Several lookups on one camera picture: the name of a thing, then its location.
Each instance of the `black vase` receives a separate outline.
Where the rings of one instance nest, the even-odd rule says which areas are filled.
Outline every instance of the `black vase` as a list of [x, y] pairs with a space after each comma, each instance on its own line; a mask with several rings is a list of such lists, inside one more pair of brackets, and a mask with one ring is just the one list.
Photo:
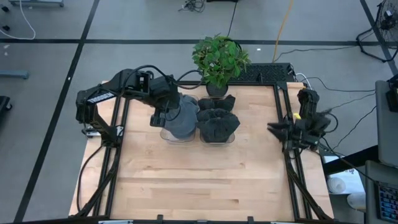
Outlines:
[[216, 85], [207, 83], [206, 91], [209, 96], [225, 96], [226, 92], [228, 91], [228, 84], [226, 84], [222, 88], [218, 88]]

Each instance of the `power cord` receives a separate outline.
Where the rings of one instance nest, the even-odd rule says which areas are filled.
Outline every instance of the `power cord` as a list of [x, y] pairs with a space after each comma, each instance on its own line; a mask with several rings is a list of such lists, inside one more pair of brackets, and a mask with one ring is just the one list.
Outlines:
[[346, 92], [346, 93], [351, 93], [351, 92], [372, 92], [372, 91], [374, 91], [374, 90], [337, 90], [337, 89], [332, 89], [332, 88], [328, 88], [328, 87], [324, 84], [324, 82], [323, 82], [320, 78], [318, 78], [318, 77], [308, 77], [307, 80], [309, 80], [309, 79], [311, 79], [311, 78], [314, 78], [314, 79], [319, 80], [319, 81], [322, 83], [322, 85], [323, 85], [327, 90], [330, 90], [330, 91], [340, 91], [340, 92]]
[[[370, 35], [372, 35], [372, 34], [373, 34], [373, 32], [372, 32], [371, 34], [367, 35], [366, 37], [362, 38], [361, 41], [364, 40], [364, 39], [366, 39], [366, 38], [368, 38], [368, 37], [369, 37]], [[273, 62], [278, 61], [282, 55], [290, 54], [290, 53], [293, 53], [293, 52], [308, 52], [308, 51], [311, 51], [311, 50], [315, 50], [315, 51], [316, 51], [316, 50], [341, 50], [341, 49], [348, 49], [348, 48], [357, 47], [357, 46], [358, 46], [358, 45], [348, 46], [348, 47], [337, 47], [337, 48], [333, 48], [333, 49], [330, 49], [330, 48], [327, 48], [327, 49], [326, 49], [326, 48], [317, 48], [317, 49], [304, 49], [304, 50], [301, 50], [301, 49], [294, 49], [294, 50], [291, 50], [291, 51], [288, 51], [288, 52], [282, 52], [282, 53], [280, 53], [280, 55], [279, 55]]]
[[[127, 76], [127, 78], [125, 79], [125, 81], [124, 81], [124, 83], [123, 83], [123, 87], [126, 88], [126, 87], [127, 87], [127, 86], [126, 86], [126, 85], [127, 85], [127, 81], [130, 79], [130, 77], [131, 77], [133, 74], [135, 74], [137, 71], [139, 71], [139, 70], [141, 70], [141, 69], [143, 69], [143, 68], [153, 68], [154, 70], [156, 70], [157, 72], [159, 72], [163, 77], [168, 78], [168, 76], [167, 76], [165, 73], [163, 73], [160, 69], [158, 69], [158, 68], [157, 68], [156, 66], [154, 66], [154, 65], [141, 65], [140, 67], [135, 68], [135, 69], [129, 74], [129, 76]], [[199, 82], [197, 85], [195, 85], [195, 86], [193, 86], [193, 87], [185, 87], [185, 86], [182, 86], [182, 85], [178, 84], [178, 81], [180, 81], [181, 78], [183, 78], [183, 77], [185, 77], [186, 75], [188, 75], [188, 74], [190, 74], [190, 73], [193, 73], [193, 72], [196, 72], [196, 73], [198, 73], [198, 74], [201, 76], [201, 80], [200, 80], [200, 82]], [[174, 83], [174, 85], [176, 85], [176, 86], [178, 86], [178, 87], [180, 87], [180, 88], [182, 88], [182, 89], [184, 89], [184, 90], [193, 90], [193, 89], [198, 88], [198, 87], [203, 83], [203, 79], [204, 79], [204, 76], [203, 76], [203, 74], [202, 74], [201, 71], [199, 71], [199, 70], [190, 70], [190, 71], [185, 72], [183, 75], [181, 75], [181, 77], [180, 77], [177, 81], [175, 81], [175, 82], [173, 82], [173, 83]]]
[[19, 0], [19, 8], [21, 9], [22, 16], [24, 17], [24, 19], [25, 19], [27, 25], [28, 25], [28, 26], [30, 27], [30, 29], [33, 31], [33, 37], [32, 37], [32, 38], [14, 37], [14, 36], [11, 36], [11, 35], [9, 35], [9, 34], [6, 34], [6, 33], [3, 32], [1, 29], [0, 29], [0, 32], [1, 32], [2, 34], [4, 34], [4, 35], [10, 37], [10, 38], [17, 39], [17, 40], [34, 40], [34, 39], [36, 38], [36, 31], [33, 29], [33, 27], [31, 26], [30, 22], [26, 19], [26, 16], [25, 16], [25, 14], [24, 14], [24, 10], [22, 9], [22, 0]]
[[310, 81], [306, 78], [306, 76], [305, 76], [304, 74], [302, 74], [302, 73], [296, 73], [296, 76], [297, 76], [297, 75], [303, 76], [303, 77], [304, 77], [304, 80], [305, 80], [305, 81], [307, 82], [307, 84], [308, 84], [308, 87], [310, 87], [310, 90], [312, 90]]
[[185, 5], [178, 11], [203, 12], [205, 10], [205, 0], [186, 0]]
[[282, 33], [282, 30], [284, 29], [285, 22], [286, 22], [286, 20], [287, 20], [287, 17], [289, 16], [289, 12], [290, 12], [290, 10], [292, 9], [292, 6], [293, 6], [293, 0], [290, 0], [289, 8], [288, 8], [288, 10], [287, 10], [287, 12], [286, 12], [286, 15], [285, 15], [285, 17], [284, 17], [284, 20], [282, 21], [282, 25], [280, 26], [280, 29], [279, 29], [279, 32], [278, 32], [278, 37], [276, 38], [275, 49], [274, 49], [274, 56], [272, 57], [272, 63], [275, 63], [275, 62], [276, 62], [275, 56], [276, 56], [276, 53], [277, 53], [277, 51], [278, 51], [279, 37], [280, 37], [280, 35], [281, 35], [281, 33]]
[[332, 154], [334, 154], [335, 156], [337, 156], [338, 159], [340, 159], [341, 161], [343, 161], [345, 164], [349, 165], [352, 169], [358, 171], [360, 174], [362, 174], [365, 178], [371, 180], [373, 183], [375, 183], [377, 186], [379, 186], [381, 189], [383, 189], [386, 193], [388, 193], [389, 195], [392, 196], [396, 196], [398, 197], [398, 194], [395, 194], [394, 192], [390, 192], [388, 189], [384, 188], [383, 186], [380, 185], [380, 183], [376, 180], [374, 180], [373, 178], [371, 178], [370, 176], [366, 175], [364, 172], [360, 171], [359, 169], [357, 169], [354, 165], [352, 165], [352, 163], [348, 162], [347, 160], [345, 160], [344, 158], [342, 158], [342, 156], [344, 156], [343, 154], [339, 153], [339, 152], [335, 152], [329, 145], [328, 141], [322, 137], [322, 139], [325, 141], [326, 145], [328, 146], [327, 148], [323, 145], [323, 144], [319, 144], [324, 150], [326, 150], [327, 152], [330, 152]]
[[361, 97], [361, 98], [354, 99], [354, 100], [350, 100], [350, 101], [345, 102], [345, 103], [342, 103], [342, 104], [340, 104], [340, 105], [338, 105], [338, 106], [334, 106], [334, 107], [329, 108], [329, 109], [327, 109], [327, 110], [333, 110], [333, 109], [339, 108], [339, 107], [341, 107], [341, 106], [347, 105], [347, 104], [349, 104], [349, 103], [355, 102], [355, 101], [357, 101], [357, 100], [365, 99], [365, 98], [368, 97], [368, 96], [373, 96], [373, 95], [375, 95], [375, 94], [376, 94], [376, 93], [371, 93], [371, 94], [366, 95], [366, 96], [363, 96], [363, 97]]
[[332, 116], [332, 117], [335, 119], [335, 121], [336, 121], [336, 126], [335, 126], [335, 128], [333, 128], [333, 129], [330, 130], [330, 131], [325, 131], [325, 133], [332, 133], [333, 131], [336, 131], [336, 129], [338, 128], [338, 119], [337, 119], [337, 117], [336, 117], [334, 114], [332, 114], [331, 112], [327, 112], [327, 115]]
[[328, 147], [330, 147], [330, 149], [333, 151], [333, 150], [335, 150], [339, 145], [340, 145], [340, 143], [344, 140], [344, 139], [346, 139], [355, 129], [356, 129], [356, 127], [360, 124], [360, 122], [364, 119], [364, 118], [366, 118], [369, 114], [371, 114], [373, 111], [374, 111], [374, 109], [376, 109], [376, 106], [374, 106], [374, 108], [370, 111], [370, 112], [368, 112], [367, 114], [365, 114], [361, 119], [359, 119], [359, 121], [355, 124], [355, 126], [348, 132], [348, 134], [346, 134], [342, 139], [340, 139], [340, 141], [338, 142], [338, 144], [335, 146], [335, 147], [330, 147], [330, 146], [328, 146]]
[[229, 24], [229, 30], [228, 30], [228, 34], [227, 37], [229, 37], [229, 33], [231, 32], [231, 27], [232, 27], [232, 22], [234, 21], [234, 16], [235, 16], [235, 10], [236, 10], [236, 5], [238, 4], [238, 2], [235, 2], [235, 7], [234, 7], [234, 12], [232, 13], [232, 19], [231, 19], [231, 23]]
[[100, 147], [94, 152], [92, 153], [92, 155], [87, 158], [87, 160], [85, 161], [85, 163], [83, 164], [83, 166], [81, 167], [80, 173], [79, 173], [79, 179], [77, 182], [77, 194], [76, 194], [76, 207], [77, 210], [80, 212], [80, 187], [81, 187], [81, 176], [83, 175], [83, 171], [87, 166], [87, 163], [95, 156], [97, 155], [97, 153], [99, 153], [99, 151], [103, 148], [103, 145], [100, 145]]

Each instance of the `black cable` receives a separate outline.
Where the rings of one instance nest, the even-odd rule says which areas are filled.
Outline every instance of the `black cable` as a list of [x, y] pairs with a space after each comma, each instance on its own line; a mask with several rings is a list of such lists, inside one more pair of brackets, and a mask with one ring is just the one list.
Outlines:
[[203, 12], [205, 10], [205, 0], [186, 0], [183, 8], [178, 11]]
[[227, 37], [229, 37], [229, 33], [231, 32], [232, 22], [234, 21], [235, 10], [236, 10], [236, 5], [237, 4], [238, 4], [238, 1], [235, 2], [235, 7], [234, 7], [234, 12], [232, 13], [231, 23], [229, 24], [228, 34], [226, 35]]
[[[200, 82], [199, 82], [197, 85], [195, 85], [195, 86], [193, 86], [193, 87], [185, 87], [185, 86], [181, 86], [181, 85], [178, 84], [178, 82], [179, 82], [183, 77], [185, 77], [185, 76], [187, 76], [188, 74], [193, 73], [193, 72], [199, 73], [199, 75], [201, 75], [201, 77], [202, 77], [202, 79], [200, 80]], [[185, 89], [185, 90], [193, 90], [193, 89], [198, 88], [198, 87], [202, 84], [202, 82], [203, 82], [203, 74], [202, 74], [202, 72], [199, 71], [199, 70], [190, 70], [190, 71], [187, 71], [187, 72], [185, 72], [184, 74], [182, 74], [181, 77], [178, 78], [178, 79], [176, 80], [176, 83], [175, 83], [175, 84], [176, 84], [178, 87], [183, 88], [183, 89]]]
[[[158, 69], [158, 68], [157, 68], [156, 66], [154, 66], [154, 65], [141, 65], [140, 67], [135, 68], [135, 69], [127, 76], [127, 78], [125, 79], [125, 81], [124, 81], [124, 83], [123, 83], [123, 87], [126, 88], [126, 87], [127, 87], [127, 86], [126, 86], [126, 85], [127, 85], [127, 82], [128, 82], [128, 80], [130, 79], [130, 77], [131, 77], [133, 74], [135, 74], [137, 71], [139, 71], [139, 70], [141, 70], [141, 69], [143, 69], [143, 68], [153, 68], [154, 70], [156, 70], [157, 72], [159, 72], [163, 77], [168, 78], [168, 76], [167, 76], [165, 73], [163, 73], [160, 69]], [[177, 85], [178, 87], [183, 88], [184, 90], [193, 90], [193, 89], [198, 88], [198, 87], [201, 85], [201, 83], [203, 82], [203, 78], [204, 78], [202, 72], [199, 71], [199, 70], [190, 70], [190, 71], [188, 71], [188, 72], [185, 72], [178, 80], [180, 80], [182, 77], [184, 77], [184, 76], [186, 76], [186, 75], [188, 75], [189, 73], [192, 73], [192, 72], [197, 72], [197, 73], [199, 73], [199, 75], [201, 75], [201, 80], [200, 80], [200, 82], [199, 82], [197, 85], [195, 85], [195, 86], [193, 86], [193, 87], [185, 87], [185, 86], [181, 86], [180, 84], [178, 84], [177, 81], [174, 81], [173, 83], [174, 83], [175, 85]]]
[[372, 93], [372, 94], [366, 95], [366, 96], [364, 96], [364, 97], [361, 97], [361, 98], [358, 98], [358, 99], [354, 99], [354, 100], [351, 100], [351, 101], [342, 103], [342, 104], [340, 104], [340, 105], [338, 105], [338, 106], [334, 106], [334, 107], [329, 108], [329, 109], [327, 109], [327, 110], [333, 110], [333, 109], [339, 108], [339, 107], [341, 107], [341, 106], [347, 105], [347, 104], [349, 104], [349, 103], [352, 103], [352, 102], [354, 102], [354, 101], [362, 100], [362, 99], [364, 99], [364, 98], [366, 98], [366, 97], [368, 97], [368, 96], [373, 96], [373, 95], [375, 95], [375, 94], [376, 94], [376, 93]]
[[179, 108], [179, 110], [178, 110], [178, 113], [174, 116], [174, 118], [172, 118], [172, 119], [167, 119], [167, 109], [169, 108], [169, 103], [170, 103], [170, 100], [167, 100], [167, 103], [166, 103], [166, 107], [165, 107], [165, 112], [166, 112], [166, 114], [164, 115], [164, 119], [166, 119], [166, 121], [173, 121], [173, 120], [175, 120], [179, 115], [180, 115], [180, 112], [181, 112], [181, 106], [178, 106], [178, 108]]
[[329, 113], [327, 113], [328, 115], [330, 115], [330, 116], [332, 116], [332, 117], [334, 117], [334, 119], [336, 120], [336, 126], [335, 126], [335, 128], [333, 128], [333, 130], [331, 130], [331, 131], [325, 131], [325, 133], [332, 133], [333, 131], [336, 131], [336, 129], [337, 129], [337, 127], [338, 127], [338, 119], [337, 119], [337, 117], [334, 115], [334, 114], [332, 114], [331, 112], [329, 112]]
[[365, 114], [361, 119], [359, 119], [359, 121], [355, 124], [355, 126], [348, 132], [348, 134], [346, 134], [342, 139], [340, 139], [340, 141], [338, 142], [338, 144], [337, 144], [335, 147], [333, 147], [333, 148], [331, 148], [330, 146], [328, 146], [328, 147], [330, 147], [331, 150], [335, 150], [335, 149], [340, 145], [340, 143], [341, 143], [345, 138], [347, 138], [347, 137], [356, 129], [356, 127], [360, 124], [360, 122], [361, 122], [365, 117], [367, 117], [369, 114], [371, 114], [371, 113], [374, 111], [374, 109], [376, 109], [376, 106], [374, 106], [374, 108], [373, 108], [370, 112], [368, 112], [368, 113]]
[[381, 186], [380, 183], [379, 183], [378, 181], [374, 180], [374, 179], [371, 178], [370, 176], [366, 175], [364, 172], [362, 172], [362, 171], [360, 171], [359, 169], [357, 169], [354, 165], [352, 165], [352, 163], [350, 163], [350, 162], [348, 162], [347, 160], [343, 159], [343, 158], [341, 157], [341, 155], [342, 155], [341, 153], [335, 152], [335, 151], [330, 147], [328, 141], [327, 141], [324, 137], [322, 137], [322, 139], [326, 142], [326, 145], [328, 146], [328, 149], [327, 149], [326, 151], [328, 151], [328, 152], [334, 154], [335, 156], [337, 156], [338, 159], [340, 159], [341, 161], [343, 161], [345, 164], [349, 165], [352, 169], [358, 171], [358, 172], [359, 172], [360, 174], [362, 174], [365, 178], [371, 180], [373, 183], [375, 183], [377, 186], [379, 186], [381, 189], [383, 189], [383, 190], [384, 190], [385, 192], [387, 192], [389, 195], [397, 196], [397, 197], [398, 197], [397, 194], [388, 191], [388, 189], [385, 189], [383, 186]]
[[320, 78], [318, 78], [318, 77], [308, 77], [307, 79], [311, 79], [311, 78], [315, 78], [315, 79], [319, 80], [319, 81], [322, 83], [322, 85], [323, 85], [327, 90], [330, 90], [330, 91], [340, 91], [340, 92], [347, 92], [347, 93], [351, 93], [351, 92], [371, 92], [371, 91], [374, 91], [374, 90], [336, 90], [336, 89], [328, 88], [328, 87], [324, 84], [324, 82], [323, 82]]
[[[361, 39], [361, 41], [362, 40], [364, 40], [364, 39], [366, 39], [366, 38], [368, 38], [370, 35], [372, 35], [373, 33], [371, 33], [371, 34], [369, 34], [369, 35], [367, 35], [366, 37], [364, 37], [364, 38], [362, 38]], [[354, 46], [348, 46], [348, 47], [338, 47], [338, 48], [334, 48], [334, 49], [330, 49], [330, 48], [327, 48], [327, 49], [322, 49], [322, 48], [317, 48], [317, 49], [304, 49], [304, 50], [300, 50], [300, 49], [294, 49], [294, 50], [291, 50], [291, 51], [288, 51], [288, 52], [282, 52], [282, 53], [280, 53], [280, 55], [274, 60], [274, 62], [276, 62], [276, 61], [278, 61], [278, 59], [280, 59], [280, 57], [282, 56], [282, 55], [284, 55], [284, 54], [290, 54], [290, 53], [293, 53], [293, 52], [296, 52], [296, 51], [298, 51], [298, 52], [307, 52], [307, 51], [311, 51], [311, 50], [341, 50], [341, 49], [348, 49], [348, 48], [352, 48], [352, 47], [357, 47], [358, 45], [354, 45]]]
[[290, 153], [289, 153], [290, 159], [296, 159], [299, 155], [301, 155], [301, 153], [303, 153], [303, 151], [304, 151], [304, 149], [299, 148], [299, 149], [298, 149], [298, 155], [297, 155], [297, 156], [295, 155], [294, 157], [291, 157], [291, 156], [290, 156]]
[[79, 174], [79, 179], [77, 182], [77, 194], [76, 194], [76, 207], [77, 210], [80, 212], [80, 186], [81, 186], [81, 176], [83, 175], [83, 171], [85, 169], [85, 167], [87, 166], [87, 163], [97, 154], [99, 153], [99, 151], [103, 148], [103, 146], [101, 145], [94, 153], [92, 153], [92, 155], [87, 158], [87, 160], [85, 161], [85, 163], [83, 164], [83, 166], [81, 167], [80, 170], [80, 174]]

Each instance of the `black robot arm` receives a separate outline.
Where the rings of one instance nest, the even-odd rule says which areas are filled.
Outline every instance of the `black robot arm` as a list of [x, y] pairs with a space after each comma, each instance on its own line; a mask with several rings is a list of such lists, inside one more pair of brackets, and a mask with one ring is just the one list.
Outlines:
[[161, 118], [161, 114], [179, 107], [180, 95], [175, 83], [172, 75], [154, 78], [150, 71], [121, 70], [109, 82], [78, 92], [76, 119], [97, 130], [104, 146], [116, 147], [120, 144], [123, 127], [109, 126], [98, 113], [96, 104], [116, 96], [141, 101], [155, 108], [150, 125], [163, 127], [165, 119], [164, 116]]

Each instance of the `wooden table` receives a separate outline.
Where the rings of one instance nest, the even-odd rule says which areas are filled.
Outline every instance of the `wooden table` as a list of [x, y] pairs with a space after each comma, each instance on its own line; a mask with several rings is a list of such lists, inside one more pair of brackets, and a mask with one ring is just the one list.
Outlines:
[[[297, 93], [303, 85], [288, 86], [292, 111], [299, 112]], [[204, 86], [182, 92], [206, 95]], [[163, 214], [165, 220], [244, 221], [248, 216], [255, 221], [294, 220], [282, 146], [267, 130], [267, 123], [278, 120], [273, 88], [230, 86], [228, 94], [236, 97], [233, 113], [241, 125], [234, 142], [216, 147], [203, 144], [198, 133], [193, 142], [169, 144], [159, 136], [159, 128], [149, 126], [154, 109], [130, 102], [111, 218], [154, 220]], [[109, 123], [113, 106], [114, 100], [98, 105]], [[83, 161], [99, 145], [100, 138], [89, 139]], [[104, 150], [97, 154], [83, 173], [81, 206], [97, 188], [103, 154]], [[303, 151], [301, 158], [308, 191], [333, 217], [319, 156]], [[70, 214], [77, 212], [75, 200], [76, 193]], [[304, 218], [300, 194], [298, 200]]]

